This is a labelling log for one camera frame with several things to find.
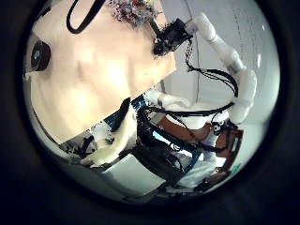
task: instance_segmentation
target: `white plastic part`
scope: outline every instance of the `white plastic part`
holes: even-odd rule
[[[155,105],[162,106],[163,108],[167,108],[168,106],[176,103],[178,105],[182,105],[183,107],[189,107],[190,102],[184,97],[175,97],[159,92],[155,89],[150,89],[143,94],[144,99]]]
[[[90,130],[96,143],[100,140],[110,140],[112,138],[111,127],[104,121],[92,126]]]
[[[113,133],[114,141],[110,145],[101,146],[97,142],[97,151],[81,160],[82,165],[98,167],[104,163],[110,163],[118,158],[124,149],[132,148],[137,140],[136,112],[129,105],[128,112],[119,129]]]
[[[242,123],[253,106],[256,94],[257,78],[253,70],[243,69],[236,76],[239,77],[239,95],[234,98],[234,106],[229,109],[230,119],[235,124]]]
[[[215,27],[208,21],[206,15],[202,12],[199,16],[186,24],[186,31],[189,34],[192,35],[197,30],[200,32],[201,36],[208,41],[213,40],[217,35]]]

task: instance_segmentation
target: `black cable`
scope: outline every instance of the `black cable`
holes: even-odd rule
[[[72,27],[72,25],[70,23],[71,14],[72,14],[75,6],[78,3],[78,0],[74,0],[74,3],[72,4],[71,8],[69,9],[69,11],[67,13],[67,29],[68,29],[68,31],[74,35],[80,34],[89,25],[89,23],[91,21],[93,21],[95,16],[98,14],[100,9],[102,8],[102,5],[104,4],[104,2],[105,2],[105,0],[95,0],[95,2],[93,3],[93,6],[91,6],[89,12],[87,13],[87,15],[84,18],[84,20],[82,21],[82,23],[78,26],[78,28],[75,29]]]
[[[229,86],[232,89],[235,97],[238,97],[238,85],[237,85],[235,79],[229,73],[218,70],[218,69],[195,68],[194,66],[192,66],[189,63],[189,59],[190,59],[190,56],[191,56],[191,53],[192,53],[192,41],[191,41],[191,39],[189,39],[188,42],[189,42],[189,44],[187,46],[187,51],[186,51],[186,64],[188,66],[188,72],[198,71],[203,76],[205,76],[206,78],[216,80],[216,81],[221,81],[221,82],[225,83],[227,86]],[[218,76],[216,76],[214,74],[225,77],[227,80],[220,79]]]
[[[157,107],[149,107],[149,106],[145,106],[144,108],[146,110],[149,110],[151,112],[156,112],[156,113],[165,113],[168,115],[174,115],[174,116],[179,116],[179,117],[188,117],[188,116],[208,116],[214,113],[221,113],[229,108],[231,108],[231,106],[234,105],[233,102],[228,103],[227,105],[221,107],[221,108],[217,108],[215,110],[210,110],[210,111],[193,111],[193,112],[174,112],[174,111],[167,111],[164,109],[160,109]]]

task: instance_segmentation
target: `wire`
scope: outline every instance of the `wire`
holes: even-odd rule
[[[78,28],[73,28],[71,23],[70,23],[70,18],[73,13],[74,8],[76,7],[78,0],[74,0],[71,8],[69,9],[67,13],[67,30],[74,34],[78,35],[80,34],[89,24],[91,21],[94,20],[100,9],[102,8],[102,5],[104,4],[105,0],[95,0],[93,3],[93,6],[91,6],[89,12],[87,13],[86,17],[82,21],[82,23],[78,26]]]
[[[204,77],[209,78],[211,80],[221,81],[225,83],[228,87],[230,87],[234,93],[234,96],[238,96],[238,86],[235,81],[235,79],[228,73],[218,70],[218,69],[204,69],[204,68],[195,68],[189,63],[190,56],[192,53],[192,40],[188,40],[188,46],[186,51],[186,64],[188,66],[188,72],[191,71],[198,71],[200,72]]]

